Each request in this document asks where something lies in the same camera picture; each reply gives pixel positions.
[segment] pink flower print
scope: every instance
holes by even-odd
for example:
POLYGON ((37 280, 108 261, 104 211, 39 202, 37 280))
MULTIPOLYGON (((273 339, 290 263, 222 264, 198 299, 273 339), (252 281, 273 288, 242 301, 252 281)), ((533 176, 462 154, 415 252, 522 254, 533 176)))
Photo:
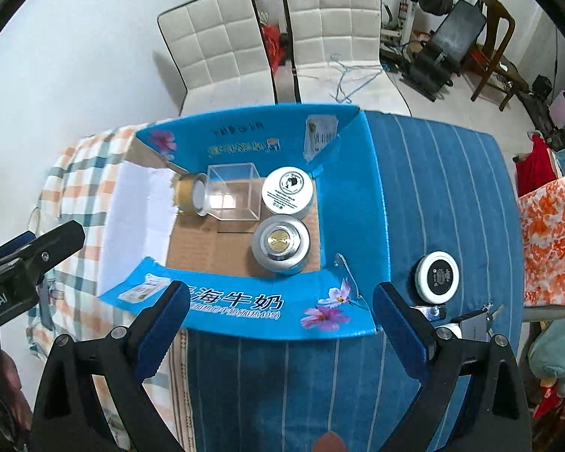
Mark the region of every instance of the pink flower print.
POLYGON ((338 307, 341 304, 345 304, 350 301, 350 292, 352 286, 350 281, 344 278, 341 282, 341 289, 333 287, 328 292, 328 299, 318 299, 318 304, 322 304, 328 307, 338 307))
POLYGON ((300 323, 306 330, 317 326, 322 331, 337 331, 340 328, 339 323, 345 324, 351 321, 341 309, 326 306, 309 307, 304 309, 304 314, 307 316, 302 318, 300 323))
POLYGON ((172 131, 163 131, 161 129, 153 129, 151 131, 151 143, 157 148, 157 151, 168 160, 173 160, 172 151, 176 151, 175 138, 172 131))

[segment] silver lid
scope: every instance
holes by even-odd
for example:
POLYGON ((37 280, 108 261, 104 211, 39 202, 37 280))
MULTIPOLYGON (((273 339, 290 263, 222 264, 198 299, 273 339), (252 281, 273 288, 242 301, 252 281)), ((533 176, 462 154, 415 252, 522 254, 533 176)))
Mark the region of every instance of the silver lid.
POLYGON ((273 215, 255 230, 251 250, 257 262, 268 270, 298 272, 310 251, 310 235, 305 224, 292 215, 273 215))

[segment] transparent acrylic box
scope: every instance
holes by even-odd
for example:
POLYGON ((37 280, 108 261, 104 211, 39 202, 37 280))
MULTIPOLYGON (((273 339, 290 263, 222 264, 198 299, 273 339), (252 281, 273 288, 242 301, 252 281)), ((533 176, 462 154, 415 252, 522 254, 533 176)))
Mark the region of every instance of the transparent acrylic box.
POLYGON ((261 181, 253 163, 207 167, 205 210, 216 219, 260 220, 261 181))

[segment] orange floral cloth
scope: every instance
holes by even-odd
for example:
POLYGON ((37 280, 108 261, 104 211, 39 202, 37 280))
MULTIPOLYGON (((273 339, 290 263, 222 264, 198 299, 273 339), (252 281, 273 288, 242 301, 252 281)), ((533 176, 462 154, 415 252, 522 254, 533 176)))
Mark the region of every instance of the orange floral cloth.
POLYGON ((565 305, 565 176, 519 199, 525 306, 565 305))

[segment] checkered cloth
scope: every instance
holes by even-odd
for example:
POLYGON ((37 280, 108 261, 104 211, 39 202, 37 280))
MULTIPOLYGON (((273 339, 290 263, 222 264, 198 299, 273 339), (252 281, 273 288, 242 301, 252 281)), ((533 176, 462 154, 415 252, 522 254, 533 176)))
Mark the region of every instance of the checkered cloth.
MULTIPOLYGON (((95 295, 105 220, 119 170, 134 134, 146 126, 127 126, 85 138, 75 147, 68 147, 48 174, 38 202, 39 226, 75 220, 84 227, 86 243, 46 276, 54 330, 42 325, 38 306, 29 311, 27 339, 31 352, 44 361, 59 334, 68 333, 76 341, 91 340, 104 337, 115 326, 129 326, 133 321, 134 315, 102 303, 95 295)), ((179 377, 183 364, 185 332, 180 331, 158 373, 147 379, 144 386, 174 436, 185 450, 194 451, 193 434, 189 432, 192 430, 190 399, 188 390, 183 392, 187 385, 179 377), (181 392, 174 383, 182 388, 181 392)), ((129 448, 130 441, 104 377, 95 377, 95 383, 118 444, 129 448)))

